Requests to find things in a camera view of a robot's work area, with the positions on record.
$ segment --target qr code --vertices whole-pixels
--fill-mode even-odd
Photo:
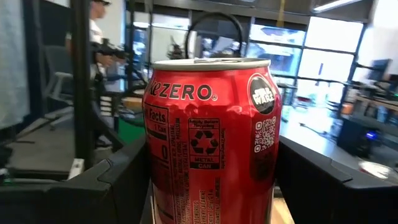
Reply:
[[[254,152],[266,150],[274,144],[276,117],[256,123]]]

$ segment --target blue light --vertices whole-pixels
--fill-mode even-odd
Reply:
[[[370,140],[375,140],[377,138],[377,134],[374,131],[370,131],[366,133],[366,138]]]

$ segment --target black circle logo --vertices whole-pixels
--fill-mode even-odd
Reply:
[[[254,77],[250,84],[250,97],[253,105],[262,114],[269,114],[275,106],[275,91],[265,78]]]

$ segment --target red soda can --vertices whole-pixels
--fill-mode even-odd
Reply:
[[[269,218],[282,110],[269,64],[256,58],[153,64],[143,109],[156,223]]]

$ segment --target white shirt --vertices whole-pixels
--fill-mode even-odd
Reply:
[[[102,39],[104,35],[102,33],[102,30],[98,27],[97,23],[90,19],[90,41],[102,44]],[[67,33],[66,39],[71,40],[72,35],[71,33]],[[105,68],[99,63],[98,64],[99,71],[105,75]],[[91,65],[91,78],[95,77],[96,75],[96,66]]]

